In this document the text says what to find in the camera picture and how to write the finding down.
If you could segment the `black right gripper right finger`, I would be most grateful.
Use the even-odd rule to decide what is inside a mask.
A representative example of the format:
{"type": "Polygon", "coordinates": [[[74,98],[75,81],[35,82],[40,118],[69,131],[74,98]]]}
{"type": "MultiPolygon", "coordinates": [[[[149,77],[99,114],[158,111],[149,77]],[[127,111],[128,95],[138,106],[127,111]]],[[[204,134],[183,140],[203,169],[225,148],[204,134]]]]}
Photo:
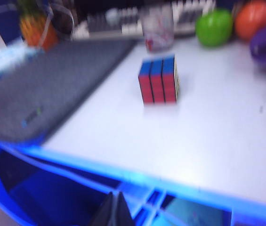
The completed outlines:
{"type": "Polygon", "coordinates": [[[117,200],[117,225],[135,226],[135,222],[122,192],[119,192],[117,200]]]}

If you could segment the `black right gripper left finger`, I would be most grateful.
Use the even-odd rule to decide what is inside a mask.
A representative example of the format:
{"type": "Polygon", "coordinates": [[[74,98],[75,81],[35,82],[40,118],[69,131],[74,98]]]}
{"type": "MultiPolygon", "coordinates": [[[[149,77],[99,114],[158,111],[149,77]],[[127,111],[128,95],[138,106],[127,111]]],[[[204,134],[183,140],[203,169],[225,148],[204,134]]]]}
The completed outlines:
{"type": "Polygon", "coordinates": [[[90,226],[116,225],[116,195],[110,192],[89,222],[90,226]]]}

